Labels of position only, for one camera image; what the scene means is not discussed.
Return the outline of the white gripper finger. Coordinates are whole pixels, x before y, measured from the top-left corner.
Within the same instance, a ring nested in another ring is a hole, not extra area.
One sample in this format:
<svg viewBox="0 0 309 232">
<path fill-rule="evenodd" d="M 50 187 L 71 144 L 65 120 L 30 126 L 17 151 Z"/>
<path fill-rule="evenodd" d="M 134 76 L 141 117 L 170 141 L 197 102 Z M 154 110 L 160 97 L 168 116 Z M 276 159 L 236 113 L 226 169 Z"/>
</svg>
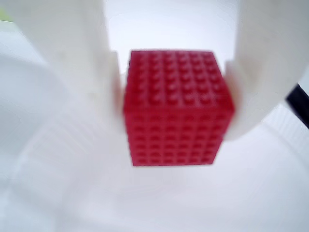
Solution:
<svg viewBox="0 0 309 232">
<path fill-rule="evenodd" d="M 235 114 L 225 138 L 253 129 L 302 78 L 309 64 L 306 0 L 242 0 L 235 52 L 225 80 Z"/>
<path fill-rule="evenodd" d="M 61 82 L 100 118 L 109 142 L 124 136 L 117 53 L 102 0 L 12 0 L 9 14 Z"/>
</svg>

